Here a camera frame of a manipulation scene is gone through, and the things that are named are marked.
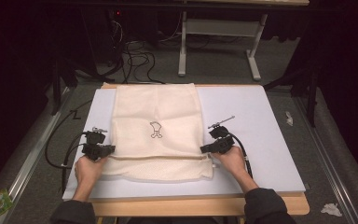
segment crumpled paper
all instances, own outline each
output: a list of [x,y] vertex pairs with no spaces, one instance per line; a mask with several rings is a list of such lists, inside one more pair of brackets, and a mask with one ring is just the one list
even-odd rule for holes
[[329,215],[333,215],[336,217],[342,217],[341,212],[339,212],[337,208],[337,204],[333,203],[327,203],[324,205],[324,208],[322,209],[321,213],[327,213]]
[[293,126],[293,118],[289,111],[286,111],[286,117],[287,117],[286,123],[289,124],[290,126]]

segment black clamp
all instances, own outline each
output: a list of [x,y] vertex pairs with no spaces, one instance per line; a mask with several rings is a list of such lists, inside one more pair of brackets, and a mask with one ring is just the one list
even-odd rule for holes
[[103,143],[105,132],[101,129],[93,128],[92,132],[86,132],[87,143],[83,146],[83,152],[90,160],[97,161],[99,158],[104,158],[115,152],[115,146],[98,145]]
[[221,154],[225,154],[234,145],[234,140],[232,139],[232,136],[228,134],[228,129],[223,126],[214,126],[213,130],[211,130],[209,134],[212,138],[217,140],[209,145],[201,147],[200,149],[202,153],[219,152]]

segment cable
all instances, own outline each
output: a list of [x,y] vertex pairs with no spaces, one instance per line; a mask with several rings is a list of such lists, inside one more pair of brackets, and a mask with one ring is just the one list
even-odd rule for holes
[[170,37],[166,38],[166,39],[159,40],[158,42],[162,43],[164,41],[168,41],[168,40],[171,40],[171,39],[174,39],[174,38],[180,36],[180,35],[176,35],[176,33],[179,30],[179,26],[180,26],[181,21],[182,21],[182,12],[179,13],[179,20],[178,20],[178,23],[176,24],[176,29],[175,29],[175,31],[173,31],[172,35]]
[[245,36],[233,36],[232,40],[222,40],[220,39],[222,36],[219,36],[219,35],[212,35],[210,38],[213,42],[218,42],[218,43],[224,43],[224,44],[232,44],[232,43],[235,43],[235,42],[239,42],[240,40],[244,39]]
[[[110,22],[111,22],[111,28],[112,28],[112,34],[110,35],[110,38],[112,40],[112,50],[113,51],[117,51],[116,55],[114,56],[113,60],[116,62],[116,66],[114,68],[112,68],[111,70],[103,73],[103,74],[98,74],[98,72],[95,71],[91,71],[85,67],[83,67],[80,64],[77,64],[69,59],[65,59],[69,64],[71,64],[74,67],[78,67],[80,70],[82,70],[83,72],[85,72],[88,76],[84,76],[81,74],[78,74],[78,72],[76,72],[76,76],[77,77],[82,77],[85,79],[93,79],[96,78],[98,80],[104,81],[104,82],[114,82],[115,80],[113,78],[108,78],[107,76],[113,75],[114,73],[116,73],[118,70],[120,70],[120,68],[124,65],[124,60],[122,55],[122,51],[124,48],[125,43],[122,41],[123,40],[123,36],[124,35],[124,31],[123,31],[123,27],[121,26],[120,23],[118,23],[117,21],[114,21],[113,19],[109,18]],[[119,40],[116,41],[115,40],[115,36],[119,35]]]
[[[79,144],[79,145],[73,147],[73,144],[71,144],[71,146],[68,147],[68,150],[66,151],[65,159],[63,160],[63,164],[62,164],[66,169],[69,168],[69,167],[66,167],[66,165],[67,165],[67,163],[68,163],[68,161],[69,161],[69,156],[71,155],[71,153],[74,151],[75,148],[78,148],[78,147],[83,146],[83,145],[84,145],[84,144]],[[62,187],[62,188],[61,188],[61,191],[62,191],[62,194],[64,193],[64,190],[65,190],[65,188],[66,188],[66,182],[65,182],[65,180],[66,180],[66,169],[62,169],[62,176],[61,176],[61,187]]]
[[189,48],[189,49],[203,49],[206,46],[208,46],[210,41],[211,41],[211,38],[209,36],[206,36],[206,43],[201,45],[200,47],[190,47],[188,44],[186,44],[186,47]]
[[52,162],[50,161],[50,159],[48,158],[48,146],[49,146],[49,144],[50,144],[51,138],[54,136],[54,134],[57,132],[57,130],[61,127],[61,125],[69,118],[69,116],[71,116],[71,115],[74,114],[74,113],[75,113],[75,115],[76,115],[77,110],[78,110],[80,107],[82,107],[82,106],[84,106],[84,105],[90,103],[91,101],[92,101],[92,100],[89,100],[89,101],[87,101],[86,103],[84,103],[84,104],[78,106],[77,108],[75,108],[75,109],[73,109],[73,110],[70,110],[70,113],[62,119],[62,121],[54,128],[54,130],[51,132],[50,136],[48,137],[48,141],[46,142],[46,147],[45,147],[45,158],[46,158],[46,161],[48,162],[48,164],[51,165],[52,167],[55,167],[55,168],[58,168],[58,169],[68,169],[67,167],[63,167],[62,165],[56,165],[56,164],[52,163]]
[[167,47],[176,47],[176,46],[179,46],[181,45],[181,40],[180,39],[176,39],[177,37],[180,37],[181,35],[176,35],[170,39],[165,39],[165,40],[162,40],[160,41],[159,43],[164,45],[164,46],[167,46]]
[[246,155],[245,148],[243,147],[242,142],[241,142],[240,139],[239,139],[237,136],[235,136],[234,134],[229,133],[229,132],[224,132],[224,133],[229,134],[229,135],[230,135],[231,137],[233,137],[233,138],[238,142],[238,144],[240,145],[240,148],[241,148],[242,153],[243,153],[243,157],[245,158],[246,169],[247,169],[247,171],[248,171],[249,176],[250,176],[251,178],[253,178],[251,163],[249,162],[248,155]]
[[[134,77],[137,81],[140,81],[140,82],[147,82],[147,81],[144,81],[144,80],[141,80],[140,78],[137,77],[136,75],[136,71],[143,65],[147,65],[151,62],[151,59],[153,60],[152,61],[152,66],[150,68],[148,68],[147,72],[146,72],[146,76],[147,78],[149,79],[150,82],[152,83],[160,83],[160,84],[165,84],[164,82],[162,81],[159,81],[159,80],[155,80],[153,79],[151,76],[150,76],[150,72],[152,71],[152,69],[155,67],[156,65],[156,58],[154,56],[153,53],[151,52],[141,52],[141,51],[138,51],[138,49],[141,49],[145,42],[141,42],[142,43],[142,46],[140,48],[138,48],[135,52],[131,52],[130,51],[130,44],[133,44],[133,43],[139,43],[139,42],[129,42],[127,44],[127,47],[126,47],[126,52],[124,52],[125,54],[128,54],[129,55],[129,59],[127,60],[127,64],[130,66],[130,71],[129,73],[125,76],[125,72],[123,71],[124,73],[124,81],[123,83],[128,83],[129,82],[129,78],[130,78],[130,75],[131,75],[131,71],[132,71],[132,68],[134,67],[133,69],[133,74],[134,74]],[[134,59],[138,59],[138,58],[141,58],[143,59],[142,62],[140,63],[137,63],[137,64],[134,64]]]

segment fabric bag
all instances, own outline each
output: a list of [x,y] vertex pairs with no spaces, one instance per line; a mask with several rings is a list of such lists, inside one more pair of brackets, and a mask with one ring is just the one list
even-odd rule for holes
[[203,128],[194,84],[119,86],[112,116],[116,151],[104,175],[190,180],[213,175],[200,152]]

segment white surface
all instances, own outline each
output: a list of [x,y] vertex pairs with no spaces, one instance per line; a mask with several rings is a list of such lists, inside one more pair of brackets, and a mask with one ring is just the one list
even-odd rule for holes
[[[197,90],[202,107],[205,144],[210,144],[214,140],[208,133],[208,126],[234,115],[235,119],[223,123],[222,126],[242,141],[258,185],[275,189],[277,192],[305,191],[267,95],[261,86],[197,87]],[[97,127],[110,132],[115,92],[115,89],[96,91],[84,131]],[[104,143],[110,144],[109,133],[105,135]],[[81,149],[80,147],[76,153],[76,160],[82,156]],[[65,200],[72,198],[76,185],[75,173],[72,170],[63,194]],[[213,169],[212,179],[185,183],[142,182],[121,176],[103,176],[90,198],[130,200],[142,197],[238,194],[241,194],[241,189],[236,181],[217,164],[217,168]]]

